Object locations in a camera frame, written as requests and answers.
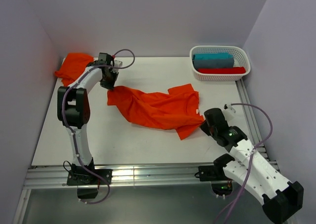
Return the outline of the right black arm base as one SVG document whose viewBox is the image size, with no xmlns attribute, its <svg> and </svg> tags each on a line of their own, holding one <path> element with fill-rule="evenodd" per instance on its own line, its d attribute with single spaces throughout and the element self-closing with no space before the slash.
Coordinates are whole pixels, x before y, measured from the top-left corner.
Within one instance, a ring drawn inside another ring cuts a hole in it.
<svg viewBox="0 0 316 224">
<path fill-rule="evenodd" d="M 216 195 L 231 195 L 234 190 L 233 180 L 226 177 L 223 171 L 217 171 L 214 165 L 198 166 L 194 176 L 201 182 L 210 182 L 211 190 Z"/>
</svg>

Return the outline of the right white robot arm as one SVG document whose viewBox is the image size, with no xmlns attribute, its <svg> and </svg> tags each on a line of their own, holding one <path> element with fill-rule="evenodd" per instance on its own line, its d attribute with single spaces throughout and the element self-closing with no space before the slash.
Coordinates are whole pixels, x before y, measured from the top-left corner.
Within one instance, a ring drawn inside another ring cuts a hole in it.
<svg viewBox="0 0 316 224">
<path fill-rule="evenodd" d="M 303 186 L 280 174 L 239 127 L 229 126 L 220 108 L 209 109 L 204 116 L 201 130 L 227 152 L 212 165 L 199 166 L 200 181 L 234 180 L 259 201 L 275 224 L 284 223 L 303 207 Z"/>
</svg>

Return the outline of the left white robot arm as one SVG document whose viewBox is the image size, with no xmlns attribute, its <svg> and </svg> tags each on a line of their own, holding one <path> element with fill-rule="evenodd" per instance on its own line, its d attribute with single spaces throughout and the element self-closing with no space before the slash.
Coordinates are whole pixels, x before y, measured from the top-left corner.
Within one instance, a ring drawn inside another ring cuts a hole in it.
<svg viewBox="0 0 316 224">
<path fill-rule="evenodd" d="M 96 84 L 112 90 L 123 63 L 107 53 L 100 53 L 96 60 L 89 59 L 85 62 L 77 57 L 77 53 L 68 55 L 62 65 L 68 69 L 70 62 L 75 62 L 77 66 L 81 63 L 84 68 L 73 82 L 58 88 L 57 118 L 70 137 L 72 169 L 81 169 L 78 178 L 85 184 L 91 184 L 96 179 L 96 171 L 87 138 L 87 123 L 91 114 L 88 94 Z"/>
</svg>

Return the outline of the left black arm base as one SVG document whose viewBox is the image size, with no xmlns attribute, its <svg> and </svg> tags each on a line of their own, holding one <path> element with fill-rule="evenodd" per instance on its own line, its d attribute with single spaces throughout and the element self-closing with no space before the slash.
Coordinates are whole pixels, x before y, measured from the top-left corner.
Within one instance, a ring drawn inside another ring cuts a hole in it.
<svg viewBox="0 0 316 224">
<path fill-rule="evenodd" d="M 112 169 L 95 169 L 93 160 L 84 168 L 64 161 L 63 168 L 68 173 L 66 185 L 77 187 L 77 197 L 81 202 L 97 204 L 109 196 Z M 97 197 L 101 185 L 107 186 L 107 194 L 101 200 L 93 201 Z"/>
</svg>

